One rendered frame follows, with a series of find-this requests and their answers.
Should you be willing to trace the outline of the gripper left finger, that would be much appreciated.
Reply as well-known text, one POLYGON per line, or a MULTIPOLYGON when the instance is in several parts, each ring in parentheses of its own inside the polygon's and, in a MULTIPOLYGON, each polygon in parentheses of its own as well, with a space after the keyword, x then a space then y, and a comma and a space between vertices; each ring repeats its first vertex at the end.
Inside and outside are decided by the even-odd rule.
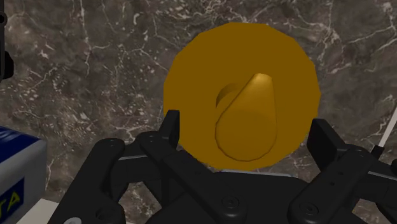
POLYGON ((118 201, 131 183, 154 181, 161 205, 187 193, 216 224, 244 224, 247 204, 187 151, 179 141, 178 110, 169 110, 158 131, 143 132, 126 145, 98 141, 48 224, 126 224, 118 201))

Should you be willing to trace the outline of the grey and blue box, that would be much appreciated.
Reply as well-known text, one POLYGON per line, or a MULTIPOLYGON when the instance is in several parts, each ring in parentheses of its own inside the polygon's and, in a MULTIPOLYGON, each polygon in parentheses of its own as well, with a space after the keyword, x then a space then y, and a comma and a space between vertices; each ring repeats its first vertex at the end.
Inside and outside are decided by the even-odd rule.
POLYGON ((17 222, 42 198, 46 141, 0 126, 0 224, 17 222))

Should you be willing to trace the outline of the yellow round lid with knob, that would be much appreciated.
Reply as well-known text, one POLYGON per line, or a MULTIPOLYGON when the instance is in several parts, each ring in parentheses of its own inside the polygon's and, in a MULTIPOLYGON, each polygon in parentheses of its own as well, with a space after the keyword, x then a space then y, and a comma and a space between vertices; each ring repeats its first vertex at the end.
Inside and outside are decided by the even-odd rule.
POLYGON ((252 171, 295 151, 317 116, 314 63, 290 36, 230 22, 200 33, 175 57, 165 111, 180 112, 181 146, 216 169, 252 171))

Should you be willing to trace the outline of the white stick with black tip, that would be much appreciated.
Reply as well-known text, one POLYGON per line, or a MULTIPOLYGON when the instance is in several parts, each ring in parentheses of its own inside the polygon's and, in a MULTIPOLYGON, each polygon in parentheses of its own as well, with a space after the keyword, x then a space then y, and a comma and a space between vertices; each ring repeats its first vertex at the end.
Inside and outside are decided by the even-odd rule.
POLYGON ((394 109, 393 114, 387 124, 387 127, 377 145, 375 145, 371 151, 371 154, 376 158, 379 159, 381 154, 384 152, 384 146, 386 141, 388 140, 389 136, 391 135, 394 126, 397 123, 397 107, 394 109))

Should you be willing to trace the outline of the black object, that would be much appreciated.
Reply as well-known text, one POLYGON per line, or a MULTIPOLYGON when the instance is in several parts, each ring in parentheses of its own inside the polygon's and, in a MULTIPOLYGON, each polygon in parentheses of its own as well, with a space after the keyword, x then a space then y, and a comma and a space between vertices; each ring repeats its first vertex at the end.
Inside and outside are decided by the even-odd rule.
POLYGON ((4 11, 0 10, 0 82, 11 78, 14 72, 14 61, 5 50, 5 26, 8 18, 4 11))

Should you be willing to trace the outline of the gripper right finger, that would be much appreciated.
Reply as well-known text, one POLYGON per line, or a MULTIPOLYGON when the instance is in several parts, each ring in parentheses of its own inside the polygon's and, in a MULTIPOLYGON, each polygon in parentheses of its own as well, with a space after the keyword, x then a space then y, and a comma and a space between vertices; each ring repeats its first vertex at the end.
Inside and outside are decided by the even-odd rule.
POLYGON ((367 224, 353 214, 360 199, 397 224, 397 158, 381 162, 383 147, 347 144, 320 118, 311 123, 307 149, 320 173, 289 203, 289 224, 367 224))

